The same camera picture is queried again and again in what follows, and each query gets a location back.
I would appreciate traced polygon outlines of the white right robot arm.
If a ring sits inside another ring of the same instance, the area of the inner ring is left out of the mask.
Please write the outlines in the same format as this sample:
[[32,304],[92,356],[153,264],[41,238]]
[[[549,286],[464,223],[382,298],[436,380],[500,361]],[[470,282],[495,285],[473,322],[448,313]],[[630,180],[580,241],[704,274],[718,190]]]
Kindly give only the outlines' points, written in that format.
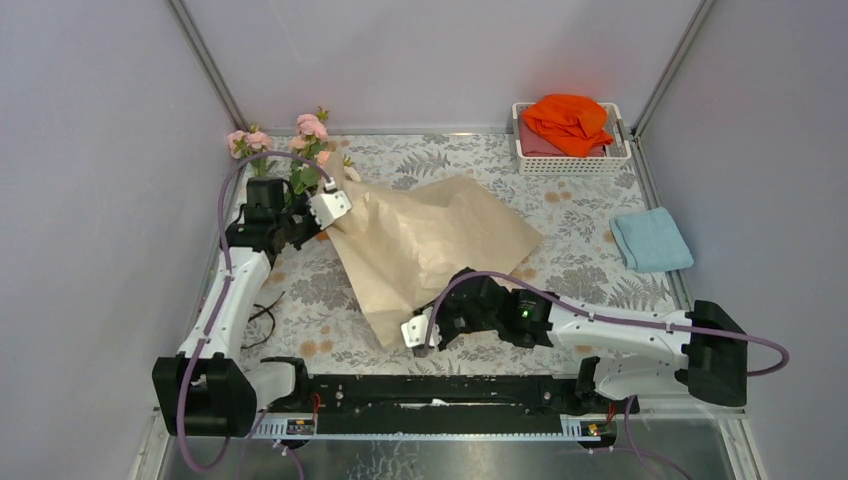
[[615,352],[582,359],[562,394],[571,415],[623,409],[632,396],[687,393],[722,407],[747,403],[748,342],[717,304],[690,311],[624,310],[579,302],[502,275],[466,268],[433,301],[400,326],[418,357],[445,349],[459,335],[494,331],[520,348],[594,346]]

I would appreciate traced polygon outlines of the pink fake flower bunch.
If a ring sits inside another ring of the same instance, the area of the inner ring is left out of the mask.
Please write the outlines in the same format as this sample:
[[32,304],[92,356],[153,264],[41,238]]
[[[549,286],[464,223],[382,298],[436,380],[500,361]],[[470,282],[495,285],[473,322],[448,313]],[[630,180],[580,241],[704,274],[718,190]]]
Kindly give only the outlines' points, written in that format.
[[[318,167],[324,167],[336,146],[329,140],[326,123],[329,111],[318,107],[316,113],[299,115],[295,125],[295,136],[289,142],[290,152],[305,158]],[[319,169],[310,164],[293,160],[290,164],[290,181],[295,194],[315,193],[322,183]]]

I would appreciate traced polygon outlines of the brown kraft wrapping paper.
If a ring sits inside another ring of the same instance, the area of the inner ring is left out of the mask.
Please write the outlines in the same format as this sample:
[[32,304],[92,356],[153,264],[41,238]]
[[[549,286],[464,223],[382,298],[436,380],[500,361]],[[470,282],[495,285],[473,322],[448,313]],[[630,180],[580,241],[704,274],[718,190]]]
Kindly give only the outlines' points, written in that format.
[[473,179],[392,190],[347,179],[337,152],[325,166],[352,204],[328,235],[384,348],[401,344],[401,324],[457,272],[510,273],[542,243],[538,230]]

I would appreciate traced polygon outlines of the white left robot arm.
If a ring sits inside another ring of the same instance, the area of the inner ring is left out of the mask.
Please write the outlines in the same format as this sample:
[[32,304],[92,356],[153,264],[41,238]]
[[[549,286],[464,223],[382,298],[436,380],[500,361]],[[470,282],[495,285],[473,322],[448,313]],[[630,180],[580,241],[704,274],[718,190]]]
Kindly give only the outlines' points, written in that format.
[[309,401],[301,360],[272,357],[244,370],[244,331],[256,298],[286,245],[317,235],[306,194],[282,178],[251,178],[246,200],[225,224],[225,241],[207,302],[172,357],[160,357],[152,380],[168,432],[174,436],[244,437],[259,410],[296,411]]

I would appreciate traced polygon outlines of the pink fake flower stem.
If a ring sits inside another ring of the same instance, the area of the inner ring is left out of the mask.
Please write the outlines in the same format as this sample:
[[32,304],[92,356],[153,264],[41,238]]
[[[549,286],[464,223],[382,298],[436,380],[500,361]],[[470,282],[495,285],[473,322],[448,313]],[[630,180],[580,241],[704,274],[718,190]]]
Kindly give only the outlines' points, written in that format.
[[[271,137],[263,132],[258,125],[251,125],[247,130],[235,130],[226,137],[230,155],[233,159],[241,159],[258,153],[272,150]],[[254,177],[267,177],[274,162],[268,157],[262,157],[250,162]]]

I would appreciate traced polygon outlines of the light blue towel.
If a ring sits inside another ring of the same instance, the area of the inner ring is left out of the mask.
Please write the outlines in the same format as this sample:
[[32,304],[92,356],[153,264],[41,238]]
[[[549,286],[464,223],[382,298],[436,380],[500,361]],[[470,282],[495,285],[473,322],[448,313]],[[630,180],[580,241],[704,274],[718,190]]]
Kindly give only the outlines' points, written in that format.
[[676,222],[664,207],[620,215],[610,229],[625,268],[638,273],[664,273],[694,265]]

